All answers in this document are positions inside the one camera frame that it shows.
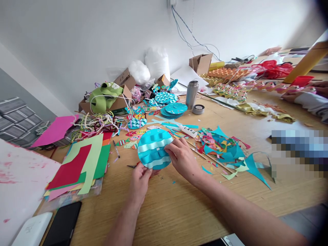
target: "gray sleeve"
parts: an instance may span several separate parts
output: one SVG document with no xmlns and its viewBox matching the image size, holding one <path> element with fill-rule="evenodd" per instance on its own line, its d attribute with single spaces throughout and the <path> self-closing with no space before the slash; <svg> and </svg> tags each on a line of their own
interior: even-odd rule
<svg viewBox="0 0 328 246">
<path fill-rule="evenodd" d="M 303 92 L 295 99 L 295 103 L 301 104 L 312 114 L 320 116 L 322 122 L 328 124 L 328 99 L 310 92 Z"/>
</svg>

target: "blue cable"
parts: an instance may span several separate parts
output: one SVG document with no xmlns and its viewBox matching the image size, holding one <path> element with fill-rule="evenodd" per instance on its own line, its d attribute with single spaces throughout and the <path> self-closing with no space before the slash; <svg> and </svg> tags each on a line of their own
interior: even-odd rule
<svg viewBox="0 0 328 246">
<path fill-rule="evenodd" d="M 203 45 L 203 44 L 201 44 L 200 42 L 198 42 L 198 41 L 196 40 L 196 38 L 195 38 L 194 35 L 192 34 L 191 30 L 189 29 L 188 25 L 187 25 L 187 24 L 185 23 L 185 21 L 181 18 L 181 16 L 178 14 L 178 12 L 174 9 L 173 5 L 171 6 L 171 9 L 172 9 L 172 14 L 173 14 L 174 20 L 175 20 L 175 22 L 176 22 L 176 24 L 177 24 L 178 34 L 179 34 L 180 38 L 181 38 L 184 42 L 186 42 L 187 45 L 191 48 L 191 45 L 187 42 L 187 40 L 185 39 L 185 37 L 184 37 L 183 34 L 182 34 L 182 31 L 181 31 L 181 29 L 180 29 L 180 27 L 179 27 L 179 24 L 178 24 L 178 22 L 177 22 L 177 19 L 175 18 L 174 12 L 175 12 L 175 13 L 178 15 L 178 17 L 182 20 L 182 22 L 184 23 L 184 25 L 187 27 L 187 29 L 188 29 L 189 32 L 191 33 L 191 35 L 192 35 L 192 37 L 194 38 L 194 40 L 199 44 L 199 45 L 197 45 L 197 46 L 204 46 L 204 47 L 205 47 L 210 53 L 213 53 L 212 51 L 210 51 L 210 50 L 208 49 L 208 47 L 207 47 L 206 45 Z M 214 56 L 217 58 L 218 61 L 221 61 L 220 58 L 217 57 L 215 54 L 214 54 Z"/>
</svg>

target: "smartphone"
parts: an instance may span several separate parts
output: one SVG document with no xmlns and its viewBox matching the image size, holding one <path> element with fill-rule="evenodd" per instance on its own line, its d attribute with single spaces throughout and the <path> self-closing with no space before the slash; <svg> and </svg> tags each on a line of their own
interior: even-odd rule
<svg viewBox="0 0 328 246">
<path fill-rule="evenodd" d="M 43 246 L 69 246 L 81 205 L 76 202 L 58 209 Z"/>
</svg>

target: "hand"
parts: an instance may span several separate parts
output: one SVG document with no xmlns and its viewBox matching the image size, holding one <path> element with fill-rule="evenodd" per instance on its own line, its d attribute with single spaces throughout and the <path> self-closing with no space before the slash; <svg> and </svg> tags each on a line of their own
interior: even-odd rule
<svg viewBox="0 0 328 246">
<path fill-rule="evenodd" d="M 175 138 L 164 150 L 169 154 L 174 168 L 190 183 L 200 177 L 202 170 L 184 138 Z"/>
<path fill-rule="evenodd" d="M 141 207 L 148 190 L 149 179 L 159 172 L 160 170 L 148 169 L 139 162 L 132 172 L 128 201 Z"/>
<path fill-rule="evenodd" d="M 286 92 L 281 96 L 281 98 L 285 99 L 286 101 L 293 103 L 295 99 L 300 96 L 303 92 Z"/>
</svg>

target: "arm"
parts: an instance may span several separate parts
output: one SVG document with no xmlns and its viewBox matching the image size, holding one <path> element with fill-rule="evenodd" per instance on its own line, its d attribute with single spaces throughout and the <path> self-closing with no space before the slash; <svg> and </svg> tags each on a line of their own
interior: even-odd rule
<svg viewBox="0 0 328 246">
<path fill-rule="evenodd" d="M 209 197 L 245 245 L 306 245 L 306 239 L 254 203 L 232 192 L 203 172 L 185 139 L 165 147 L 176 170 Z"/>
<path fill-rule="evenodd" d="M 328 99 L 310 92 L 285 93 L 282 98 L 291 103 L 301 104 L 310 113 L 320 116 L 328 124 Z"/>
<path fill-rule="evenodd" d="M 108 233 L 104 245 L 132 245 L 139 211 L 147 193 L 148 181 L 151 176 L 158 173 L 159 171 L 152 173 L 152 169 L 146 168 L 141 163 L 136 166 L 132 172 L 128 199 Z"/>
</svg>

